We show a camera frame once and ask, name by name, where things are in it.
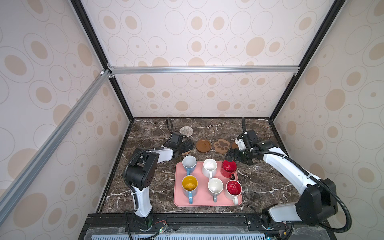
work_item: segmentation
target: pink tray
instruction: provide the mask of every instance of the pink tray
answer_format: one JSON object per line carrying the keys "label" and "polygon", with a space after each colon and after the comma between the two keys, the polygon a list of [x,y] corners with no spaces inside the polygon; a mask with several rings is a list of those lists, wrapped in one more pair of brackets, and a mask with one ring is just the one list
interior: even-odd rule
{"label": "pink tray", "polygon": [[[217,163],[217,173],[214,177],[220,179],[224,188],[227,182],[230,180],[227,177],[224,177],[220,173],[222,161],[216,161]],[[232,200],[228,199],[224,190],[217,196],[217,202],[214,202],[213,197],[209,194],[208,190],[208,181],[209,179],[203,175],[202,173],[203,162],[197,162],[196,168],[191,174],[192,176],[197,178],[197,194],[193,197],[193,203],[189,204],[188,197],[186,197],[183,193],[183,187],[181,182],[183,178],[187,175],[187,171],[183,167],[183,163],[179,162],[176,165],[176,174],[175,174],[175,192],[173,195],[173,203],[178,207],[209,207],[209,206],[234,206]],[[235,180],[238,181],[237,172],[235,172]],[[241,194],[238,196],[239,205],[243,202],[243,198]]]}

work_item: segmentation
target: blue mug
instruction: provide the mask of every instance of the blue mug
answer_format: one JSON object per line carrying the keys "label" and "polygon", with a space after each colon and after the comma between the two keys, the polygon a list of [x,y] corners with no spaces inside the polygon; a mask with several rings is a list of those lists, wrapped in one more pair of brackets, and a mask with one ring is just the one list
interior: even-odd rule
{"label": "blue mug", "polygon": [[197,194],[197,178],[192,175],[185,176],[181,184],[183,186],[184,195],[189,198],[189,204],[192,204],[193,197]]}
{"label": "blue mug", "polygon": [[184,169],[187,171],[187,176],[193,173],[193,171],[196,168],[196,164],[197,164],[197,161],[194,156],[189,155],[183,158],[183,166],[184,166]]}

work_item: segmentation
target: wall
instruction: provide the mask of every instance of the wall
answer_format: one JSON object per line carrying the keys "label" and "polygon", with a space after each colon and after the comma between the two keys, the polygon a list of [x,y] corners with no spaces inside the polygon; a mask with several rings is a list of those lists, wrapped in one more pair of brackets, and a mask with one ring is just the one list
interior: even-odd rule
{"label": "wall", "polygon": [[[384,235],[383,63],[384,1],[350,1],[275,120],[289,154],[351,211],[339,240]],[[343,212],[330,224],[344,226]]]}
{"label": "wall", "polygon": [[0,196],[99,75],[65,0],[0,3]]}
{"label": "wall", "polygon": [[107,80],[0,226],[0,240],[77,240],[127,127]]}
{"label": "wall", "polygon": [[298,64],[332,0],[83,0],[114,66]]}
{"label": "wall", "polygon": [[117,74],[135,117],[268,117],[293,73]]}

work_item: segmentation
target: cup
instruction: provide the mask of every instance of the cup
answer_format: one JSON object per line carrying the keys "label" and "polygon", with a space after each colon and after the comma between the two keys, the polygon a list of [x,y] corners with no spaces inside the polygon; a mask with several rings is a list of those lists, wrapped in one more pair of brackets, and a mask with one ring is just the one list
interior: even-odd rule
{"label": "cup", "polygon": [[237,165],[235,161],[229,162],[227,160],[224,160],[221,164],[221,175],[224,177],[229,177],[231,180],[235,180],[235,172],[237,169]]}
{"label": "cup", "polygon": [[225,186],[224,194],[228,199],[231,199],[235,205],[238,205],[238,196],[241,194],[241,191],[241,184],[236,180],[230,180]]}
{"label": "cup", "polygon": [[203,175],[207,178],[212,179],[217,173],[217,163],[212,158],[208,158],[203,163],[202,169]]}
{"label": "cup", "polygon": [[208,190],[211,196],[214,197],[214,202],[217,202],[217,196],[223,191],[223,182],[218,178],[212,178],[208,182]]}
{"label": "cup", "polygon": [[197,179],[192,175],[185,176],[181,182],[184,195],[189,198],[189,204],[193,203],[193,197],[197,194]]}
{"label": "cup", "polygon": [[183,167],[185,168],[185,170],[187,171],[187,176],[191,173],[193,173],[193,171],[195,170],[196,168],[196,158],[194,156],[186,156],[183,158]]}

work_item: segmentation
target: white vent grille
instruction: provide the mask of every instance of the white vent grille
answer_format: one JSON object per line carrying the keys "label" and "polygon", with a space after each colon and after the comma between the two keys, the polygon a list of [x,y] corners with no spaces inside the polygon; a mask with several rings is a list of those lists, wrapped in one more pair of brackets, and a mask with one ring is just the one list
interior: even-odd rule
{"label": "white vent grille", "polygon": [[[148,234],[134,235],[133,239],[150,237]],[[93,235],[92,240],[129,240],[128,234]],[[225,234],[174,234],[172,236],[159,235],[155,240],[266,240],[262,233],[225,233]]]}

